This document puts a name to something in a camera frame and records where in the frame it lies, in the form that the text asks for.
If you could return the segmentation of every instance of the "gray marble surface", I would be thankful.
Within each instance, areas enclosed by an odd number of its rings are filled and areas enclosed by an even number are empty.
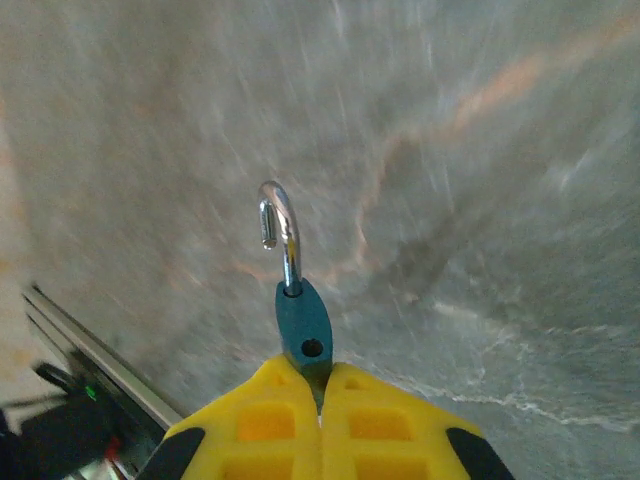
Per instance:
[[[637,478],[637,0],[4,0],[0,60],[33,278],[187,409],[278,352],[274,178],[338,359]]]

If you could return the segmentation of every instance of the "metal frame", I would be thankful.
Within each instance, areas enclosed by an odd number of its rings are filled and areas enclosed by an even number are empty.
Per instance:
[[[26,314],[36,332],[61,359],[82,352],[108,380],[165,431],[187,415],[162,398],[127,363],[33,285],[23,290]]]

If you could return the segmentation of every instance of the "green light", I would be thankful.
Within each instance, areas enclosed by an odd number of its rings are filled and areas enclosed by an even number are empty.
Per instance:
[[[89,385],[84,387],[84,389],[87,392],[87,395],[89,395],[89,398],[95,402],[96,401],[96,391],[93,388],[91,388]]]

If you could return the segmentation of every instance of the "padlock shackle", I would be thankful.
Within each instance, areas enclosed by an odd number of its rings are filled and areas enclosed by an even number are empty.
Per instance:
[[[278,243],[277,217],[284,247],[284,290],[287,296],[297,297],[302,293],[302,259],[300,257],[298,223],[289,196],[279,183],[269,180],[264,182],[258,190],[258,204],[262,245],[267,250],[273,249]]]

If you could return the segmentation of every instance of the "teal padlock body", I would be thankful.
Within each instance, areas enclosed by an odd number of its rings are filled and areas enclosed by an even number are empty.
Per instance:
[[[285,294],[285,284],[276,289],[276,319],[282,351],[291,365],[307,380],[318,411],[333,367],[333,334],[329,314],[315,288],[303,278],[302,293]]]

